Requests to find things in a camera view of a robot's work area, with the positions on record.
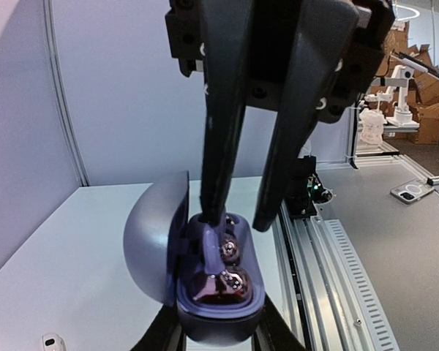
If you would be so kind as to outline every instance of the open case lid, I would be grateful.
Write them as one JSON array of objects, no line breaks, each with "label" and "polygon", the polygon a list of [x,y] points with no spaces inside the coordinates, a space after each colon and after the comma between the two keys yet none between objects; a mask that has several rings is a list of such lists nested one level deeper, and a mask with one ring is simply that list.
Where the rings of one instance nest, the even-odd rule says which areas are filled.
[{"label": "open case lid", "polygon": [[138,199],[124,231],[124,255],[130,275],[149,297],[175,302],[177,257],[187,247],[182,237],[189,211],[189,173],[170,174]]}]

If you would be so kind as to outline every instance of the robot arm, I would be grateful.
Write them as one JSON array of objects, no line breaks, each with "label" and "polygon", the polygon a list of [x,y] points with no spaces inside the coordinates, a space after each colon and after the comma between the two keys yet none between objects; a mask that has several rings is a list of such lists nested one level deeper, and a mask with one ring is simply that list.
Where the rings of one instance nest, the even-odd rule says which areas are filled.
[{"label": "robot arm", "polygon": [[203,68],[206,130],[200,201],[218,223],[246,106],[277,111],[253,227],[266,231],[293,161],[319,121],[337,122],[369,87],[394,22],[387,0],[171,0],[172,56]]}]

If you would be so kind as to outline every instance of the white tabletop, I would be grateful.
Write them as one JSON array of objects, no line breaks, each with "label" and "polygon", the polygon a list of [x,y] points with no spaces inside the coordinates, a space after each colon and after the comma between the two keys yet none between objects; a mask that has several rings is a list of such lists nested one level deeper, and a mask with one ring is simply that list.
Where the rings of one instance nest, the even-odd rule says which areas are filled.
[{"label": "white tabletop", "polygon": [[[228,211],[252,222],[259,183],[233,180]],[[122,236],[148,186],[80,188],[12,256],[0,270],[0,351],[38,350],[49,332],[65,340],[67,351],[128,351],[137,343],[161,305],[130,278]],[[191,216],[200,211],[199,194],[200,182],[191,182]],[[253,237],[267,293],[281,311],[272,232]],[[188,350],[212,349],[189,341]]]}]

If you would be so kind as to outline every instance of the vertical metal strip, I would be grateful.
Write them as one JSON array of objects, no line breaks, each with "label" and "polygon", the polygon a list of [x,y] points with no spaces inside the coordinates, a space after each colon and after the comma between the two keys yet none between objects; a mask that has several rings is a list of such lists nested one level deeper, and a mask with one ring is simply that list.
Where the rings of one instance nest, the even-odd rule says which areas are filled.
[{"label": "vertical metal strip", "polygon": [[52,0],[43,0],[44,19],[45,19],[45,35],[47,37],[48,53],[50,59],[50,68],[52,71],[53,86],[56,93],[57,109],[59,111],[59,119],[61,128],[64,133],[65,143],[67,144],[70,156],[72,158],[73,167],[81,186],[89,186],[88,175],[81,157],[80,149],[75,137],[75,131],[70,119],[70,113],[65,99],[64,85],[61,79],[61,71],[59,66],[59,57],[57,55],[57,45],[55,29],[53,25]]}]

